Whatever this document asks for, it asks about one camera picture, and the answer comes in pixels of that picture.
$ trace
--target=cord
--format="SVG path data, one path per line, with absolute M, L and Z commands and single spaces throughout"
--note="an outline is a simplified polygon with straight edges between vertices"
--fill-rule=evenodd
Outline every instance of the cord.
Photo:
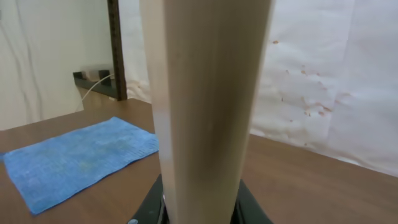
M 86 93 L 86 94 L 83 96 L 83 98 L 81 99 L 80 103 L 77 105 L 75 112 L 77 112 L 78 109 L 79 109 L 79 106 L 83 104 L 83 100 L 85 100 L 85 98 L 86 98 L 86 96 L 89 94 L 89 92 L 90 92 L 96 85 L 98 85 L 98 84 L 101 83 L 103 80 L 109 78 L 109 77 L 112 76 L 112 75 L 114 75 L 114 74 L 110 74 L 110 75 L 105 76 L 104 78 L 102 78 L 102 79 L 100 79 L 98 82 L 96 82 L 91 88 L 89 88 L 88 91 L 87 91 L 87 93 Z

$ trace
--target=cylindrical beige column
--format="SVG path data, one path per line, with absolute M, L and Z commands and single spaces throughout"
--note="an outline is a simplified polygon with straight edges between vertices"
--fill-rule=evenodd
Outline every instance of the cylindrical beige column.
M 141 0 L 171 224 L 231 220 L 272 0 Z

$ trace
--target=wooden table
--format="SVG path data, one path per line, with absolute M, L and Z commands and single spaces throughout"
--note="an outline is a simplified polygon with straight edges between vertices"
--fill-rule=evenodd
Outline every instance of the wooden table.
M 7 152 L 117 116 L 154 132 L 150 104 L 127 100 L 0 132 Z M 137 161 L 33 217 L 0 165 L 0 223 L 126 223 L 160 174 Z M 243 179 L 275 224 L 398 223 L 398 178 L 250 136 Z

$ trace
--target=blue towel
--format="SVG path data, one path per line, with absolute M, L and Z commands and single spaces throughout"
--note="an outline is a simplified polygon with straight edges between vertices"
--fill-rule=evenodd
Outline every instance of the blue towel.
M 7 172 L 37 215 L 159 150 L 155 134 L 119 118 L 4 155 Z

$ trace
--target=white wall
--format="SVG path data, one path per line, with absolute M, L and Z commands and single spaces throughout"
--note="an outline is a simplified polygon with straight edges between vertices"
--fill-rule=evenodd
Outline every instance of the white wall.
M 72 73 L 112 67 L 106 0 L 1 0 L 0 129 L 74 112 Z
M 150 101 L 136 91 L 148 79 L 138 8 L 120 1 L 124 63 L 129 97 Z M 396 1 L 276 1 L 251 132 L 398 176 L 397 11 Z

